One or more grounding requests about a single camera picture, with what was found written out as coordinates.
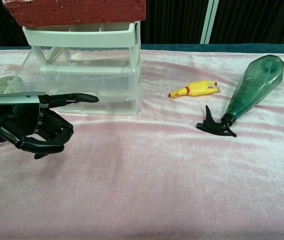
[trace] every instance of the robotic finger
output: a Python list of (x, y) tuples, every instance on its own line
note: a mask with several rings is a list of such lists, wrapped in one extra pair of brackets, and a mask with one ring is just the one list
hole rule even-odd
[[(74, 133), (73, 125), (50, 108), (98, 101), (96, 96), (84, 93), (0, 94), (0, 143), (9, 141), (18, 149), (35, 153), (35, 159), (60, 153)], [(28, 137), (32, 134), (38, 134), (46, 141)]]

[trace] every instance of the yellow rubber chicken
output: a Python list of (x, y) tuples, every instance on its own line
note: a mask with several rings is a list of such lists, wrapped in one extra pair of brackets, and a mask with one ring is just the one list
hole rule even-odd
[(171, 92), (168, 95), (168, 97), (175, 99), (179, 96), (185, 96), (185, 95), (195, 97), (195, 96), (219, 92), (218, 87), (209, 87), (209, 86), (217, 86), (217, 82), (209, 81), (209, 80), (191, 82), (186, 87), (183, 87), (177, 91)]

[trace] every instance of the pink cloth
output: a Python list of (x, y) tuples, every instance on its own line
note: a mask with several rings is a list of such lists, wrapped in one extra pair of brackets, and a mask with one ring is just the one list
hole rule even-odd
[[(27, 53), (0, 51), (0, 77)], [(142, 51), (137, 116), (62, 115), (75, 134), (40, 160), (0, 144), (0, 239), (284, 240), (284, 80), (237, 138), (195, 128), (263, 55)], [(167, 97), (202, 79), (221, 93)]]

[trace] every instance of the red block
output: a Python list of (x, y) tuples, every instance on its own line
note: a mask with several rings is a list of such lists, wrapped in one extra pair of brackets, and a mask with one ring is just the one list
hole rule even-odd
[(146, 0), (3, 0), (20, 26), (143, 21)]

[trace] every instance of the toy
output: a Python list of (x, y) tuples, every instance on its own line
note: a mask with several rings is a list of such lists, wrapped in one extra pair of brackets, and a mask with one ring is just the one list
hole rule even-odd
[[(64, 150), (73, 126), (50, 108), (71, 103), (96, 103), (96, 96), (71, 93), (49, 96), (43, 92), (0, 94), (0, 143), (9, 141), (18, 149), (35, 153), (35, 159)], [(28, 135), (38, 134), (47, 141)]]
[(206, 119), (196, 127), (210, 134), (236, 137), (230, 126), (273, 91), (282, 82), (283, 73), (284, 62), (277, 56), (266, 55), (254, 60), (238, 83), (221, 123), (213, 120), (206, 106)]
[(195, 97), (219, 92), (219, 88), (213, 86), (217, 86), (217, 82), (209, 80), (195, 81), (191, 82), (186, 87), (171, 92), (168, 97), (175, 99), (179, 96), (185, 95)]

